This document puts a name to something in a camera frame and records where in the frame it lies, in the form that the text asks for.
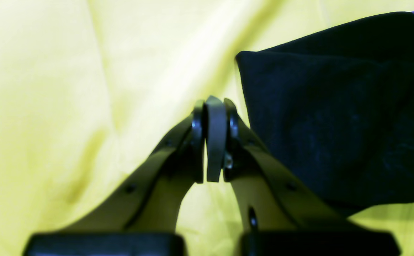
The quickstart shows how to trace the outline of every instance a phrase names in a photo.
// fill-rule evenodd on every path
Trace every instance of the hole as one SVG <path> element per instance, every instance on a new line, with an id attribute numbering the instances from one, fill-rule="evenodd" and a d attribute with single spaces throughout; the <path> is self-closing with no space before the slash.
<path id="1" fill-rule="evenodd" d="M 258 218 L 256 217 L 256 212 L 253 207 L 248 209 L 248 220 L 250 222 L 251 230 L 257 230 L 258 228 Z"/>
<path id="2" fill-rule="evenodd" d="M 288 182 L 287 184 L 286 184 L 286 187 L 288 188 L 288 190 L 290 190 L 290 191 L 296 191 L 297 190 L 297 185 L 296 185 L 296 183 L 293 181 L 293 180 L 291 180 L 290 182 Z"/>
<path id="3" fill-rule="evenodd" d="M 125 188 L 126 193 L 133 193 L 135 190 L 136 190 L 136 184 L 134 183 L 126 186 Z"/>

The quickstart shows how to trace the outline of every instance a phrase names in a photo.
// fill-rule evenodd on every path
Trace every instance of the yellow fabric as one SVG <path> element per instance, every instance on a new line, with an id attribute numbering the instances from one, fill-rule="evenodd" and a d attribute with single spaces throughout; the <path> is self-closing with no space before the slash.
<path id="1" fill-rule="evenodd" d="M 97 206 L 197 99 L 228 97 L 247 123 L 234 56 L 414 0 L 0 0 L 0 256 Z M 414 204 L 352 217 L 414 255 Z M 177 232 L 193 256 L 241 232 L 226 183 L 194 185 Z"/>

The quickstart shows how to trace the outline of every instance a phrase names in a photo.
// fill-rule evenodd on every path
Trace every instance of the black base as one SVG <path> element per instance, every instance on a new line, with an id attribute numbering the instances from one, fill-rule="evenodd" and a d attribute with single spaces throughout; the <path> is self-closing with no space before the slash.
<path id="1" fill-rule="evenodd" d="M 241 238 L 241 256 L 399 256 L 394 238 L 372 232 L 259 232 Z"/>
<path id="2" fill-rule="evenodd" d="M 25 256 L 183 256 L 183 238 L 174 234 L 35 235 Z"/>

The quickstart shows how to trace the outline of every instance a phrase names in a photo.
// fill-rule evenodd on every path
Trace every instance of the clamp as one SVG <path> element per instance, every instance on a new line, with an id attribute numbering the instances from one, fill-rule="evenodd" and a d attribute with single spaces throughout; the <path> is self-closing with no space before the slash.
<path id="1" fill-rule="evenodd" d="M 234 103 L 210 96 L 172 128 L 96 209 L 55 232 L 34 234 L 25 256 L 184 256 L 175 234 L 183 197 L 221 170 L 238 201 L 244 233 L 240 256 L 400 254 L 393 236 L 349 222 L 318 198 L 237 114 Z"/>

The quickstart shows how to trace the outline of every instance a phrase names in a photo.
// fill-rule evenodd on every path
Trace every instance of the dark cloth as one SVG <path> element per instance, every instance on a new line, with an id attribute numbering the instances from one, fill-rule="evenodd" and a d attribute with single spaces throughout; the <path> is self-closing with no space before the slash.
<path id="1" fill-rule="evenodd" d="M 331 207 L 349 216 L 414 202 L 413 13 L 360 19 L 236 60 L 251 129 Z"/>

